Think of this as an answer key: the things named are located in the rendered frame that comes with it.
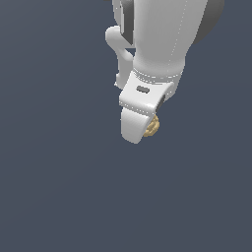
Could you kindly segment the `small tan knobbly object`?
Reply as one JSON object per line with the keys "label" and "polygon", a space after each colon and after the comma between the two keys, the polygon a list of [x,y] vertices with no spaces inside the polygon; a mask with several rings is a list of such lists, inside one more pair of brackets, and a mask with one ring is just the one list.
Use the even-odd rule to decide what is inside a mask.
{"label": "small tan knobbly object", "polygon": [[147,127],[144,137],[152,136],[159,128],[158,117],[155,115],[149,126]]}

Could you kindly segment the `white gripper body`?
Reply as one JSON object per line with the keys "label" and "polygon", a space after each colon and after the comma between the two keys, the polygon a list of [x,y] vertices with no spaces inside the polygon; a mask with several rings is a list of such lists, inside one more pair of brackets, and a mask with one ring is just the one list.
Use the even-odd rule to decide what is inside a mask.
{"label": "white gripper body", "polygon": [[134,112],[151,116],[175,92],[175,77],[157,78],[133,69],[128,78],[118,78],[122,90],[119,104]]}

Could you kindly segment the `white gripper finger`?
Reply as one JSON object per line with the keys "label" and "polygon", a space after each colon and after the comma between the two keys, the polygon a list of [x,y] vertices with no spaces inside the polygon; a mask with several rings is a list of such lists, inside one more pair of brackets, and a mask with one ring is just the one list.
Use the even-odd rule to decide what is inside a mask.
{"label": "white gripper finger", "polygon": [[146,116],[123,108],[121,112],[122,137],[130,143],[138,144],[153,118],[154,115]]}

